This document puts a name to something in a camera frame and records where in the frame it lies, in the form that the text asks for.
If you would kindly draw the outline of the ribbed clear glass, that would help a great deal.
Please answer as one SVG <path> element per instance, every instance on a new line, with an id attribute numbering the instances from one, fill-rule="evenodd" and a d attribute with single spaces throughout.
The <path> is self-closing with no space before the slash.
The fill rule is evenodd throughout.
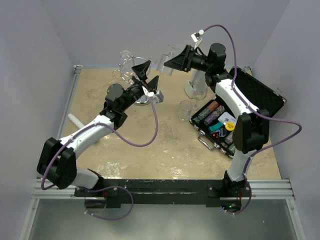
<path id="1" fill-rule="evenodd" d="M 179 120 L 182 122 L 186 122 L 191 115 L 191 111 L 192 111 L 192 103 L 187 100 L 181 101 L 179 103 L 178 112 L 177 112 Z"/>

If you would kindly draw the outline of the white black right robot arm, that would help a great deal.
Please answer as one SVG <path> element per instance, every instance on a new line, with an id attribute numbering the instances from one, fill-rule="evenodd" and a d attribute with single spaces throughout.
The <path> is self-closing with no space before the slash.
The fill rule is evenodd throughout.
<path id="1" fill-rule="evenodd" d="M 206 84 L 220 97 L 236 118 L 233 131 L 235 153 L 231 166 L 225 172 L 221 189 L 230 197 L 246 185 L 247 171 L 255 154 L 269 139 L 267 110 L 251 109 L 250 101 L 238 89 L 225 69 L 226 47 L 213 43 L 207 55 L 198 55 L 187 45 L 183 51 L 164 63 L 165 67 L 189 72 L 192 69 L 205 73 Z"/>

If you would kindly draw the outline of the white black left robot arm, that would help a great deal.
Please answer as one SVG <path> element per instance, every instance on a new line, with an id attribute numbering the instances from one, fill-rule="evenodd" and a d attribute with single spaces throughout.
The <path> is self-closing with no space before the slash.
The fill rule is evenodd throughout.
<path id="1" fill-rule="evenodd" d="M 107 89 L 102 111 L 87 125 L 76 132 L 44 143 L 36 171 L 42 176 L 41 189 L 48 190 L 45 182 L 62 190 L 69 186 L 86 189 L 92 196 L 99 196 L 104 190 L 103 178 L 90 169 L 77 168 L 78 157 L 100 139 L 112 133 L 118 135 L 118 129 L 127 119 L 126 110 L 141 97 L 147 97 L 150 104 L 163 102 L 158 90 L 159 76 L 148 80 L 147 72 L 151 61 L 135 65 L 131 69 L 133 84 L 123 88 L 114 83 Z"/>

